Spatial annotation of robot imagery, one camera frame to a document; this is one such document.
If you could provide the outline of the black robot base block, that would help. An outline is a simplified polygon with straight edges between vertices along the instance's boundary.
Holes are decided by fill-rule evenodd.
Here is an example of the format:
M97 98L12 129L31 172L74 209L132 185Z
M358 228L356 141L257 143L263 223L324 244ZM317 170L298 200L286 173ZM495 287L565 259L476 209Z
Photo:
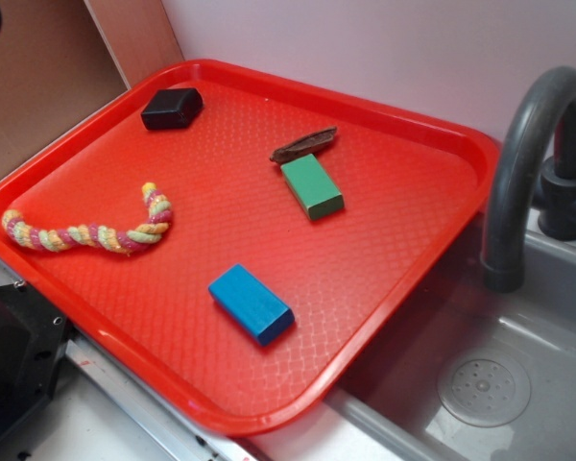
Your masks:
M33 286L0 286L0 444L53 398L70 329Z

